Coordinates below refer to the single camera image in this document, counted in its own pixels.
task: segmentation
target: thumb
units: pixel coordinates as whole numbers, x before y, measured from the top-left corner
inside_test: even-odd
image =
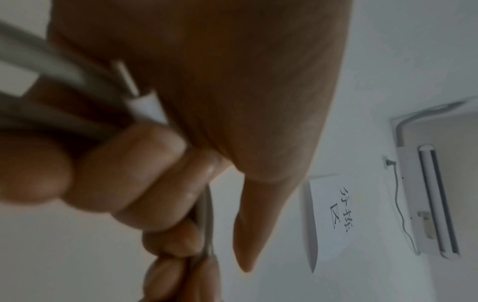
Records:
[[[301,178],[262,183],[245,178],[239,213],[234,224],[234,252],[241,269],[253,270],[280,212]]]

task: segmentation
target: tweezers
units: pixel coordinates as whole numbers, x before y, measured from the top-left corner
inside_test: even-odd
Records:
[[[1,21],[0,61],[67,85],[100,106],[127,113],[135,120],[168,124],[156,93],[149,90],[141,95],[122,62],[113,63],[113,70],[99,68]],[[97,142],[105,141],[121,130],[4,92],[0,92],[0,129],[60,131]],[[214,254],[213,204],[209,186],[200,194],[191,216],[204,231],[205,243],[201,254],[192,259],[192,267]]]

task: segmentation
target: white wall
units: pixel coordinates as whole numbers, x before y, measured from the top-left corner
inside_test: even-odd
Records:
[[[45,0],[3,0],[0,18],[41,33],[46,7]],[[213,184],[226,301],[435,300],[427,258],[415,256],[401,232],[392,200],[394,178],[381,157],[394,158],[388,123],[393,115],[476,89],[477,8],[474,0],[357,0],[336,102],[311,175],[351,179],[363,235],[325,266],[321,277],[312,276],[293,197],[257,270],[245,275],[232,252],[242,180],[229,171]],[[0,86],[21,91],[31,77],[12,78],[0,70],[0,80]],[[131,302],[139,297],[151,260],[137,232],[61,204],[35,210],[2,206],[0,244],[5,301]]]
[[[461,258],[430,257],[439,302],[478,296],[478,114],[410,125],[406,142],[432,143],[436,150]]]

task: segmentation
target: power cord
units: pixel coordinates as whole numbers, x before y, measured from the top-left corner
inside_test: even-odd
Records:
[[[398,206],[398,172],[397,172],[397,162],[391,161],[389,159],[385,160],[385,164],[387,166],[393,166],[393,172],[395,174],[395,206],[397,207],[398,213],[400,214],[400,217],[402,218],[402,229],[403,232],[410,238],[410,242],[412,243],[413,246],[413,252],[415,255],[420,255],[420,252],[417,250],[415,247],[415,242],[413,241],[412,236],[407,232],[405,229],[405,218],[403,217],[402,211],[400,210],[400,207]]]

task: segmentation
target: paper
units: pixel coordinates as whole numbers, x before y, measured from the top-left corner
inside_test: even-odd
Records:
[[[336,258],[359,233],[353,189],[342,176],[311,179],[303,186],[304,220],[312,271]]]

